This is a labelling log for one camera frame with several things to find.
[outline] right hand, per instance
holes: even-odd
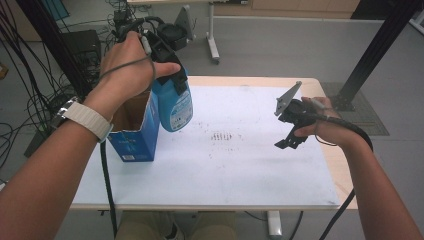
[[[146,57],[139,35],[130,31],[122,43],[117,43],[106,54],[101,63],[101,74],[134,60]],[[155,77],[168,76],[180,70],[176,63],[154,63]],[[149,59],[112,71],[101,79],[90,92],[84,105],[111,119],[115,111],[126,100],[145,91],[153,78],[152,63]]]
[[[314,99],[325,106],[324,110],[316,108],[318,114],[340,118],[339,114],[333,109],[329,98],[315,97]],[[302,101],[312,104],[311,99],[307,97],[302,97]],[[326,121],[317,121],[315,124],[299,128],[294,132],[297,137],[307,137],[315,134],[324,141],[337,144],[340,147],[353,143],[352,141],[354,141],[356,136],[359,136],[347,128]]]

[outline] cardboard box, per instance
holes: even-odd
[[[125,102],[113,116],[108,139],[124,162],[155,158],[159,131],[158,99],[146,92]]]

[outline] table leg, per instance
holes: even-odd
[[[213,37],[213,14],[214,14],[214,3],[209,2],[209,32],[206,33],[206,39],[208,40],[209,48],[211,50],[212,60],[216,64],[219,64],[219,53],[216,47],[215,39]]]
[[[412,20],[412,19],[409,20],[409,23],[418,31],[420,31],[421,34],[424,34],[424,27],[421,25],[421,23],[423,22],[424,22],[424,11],[422,11],[415,20]]]
[[[281,230],[281,219],[279,211],[268,211],[268,235],[270,239],[282,239],[283,231]]]

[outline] bottle label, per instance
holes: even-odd
[[[189,91],[181,94],[175,106],[171,111],[171,128],[176,131],[184,127],[193,116],[193,105],[191,104],[191,96]]]

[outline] watch strap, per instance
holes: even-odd
[[[113,128],[113,124],[98,112],[77,102],[74,102],[63,116],[90,130],[97,136],[99,142],[103,142]]]

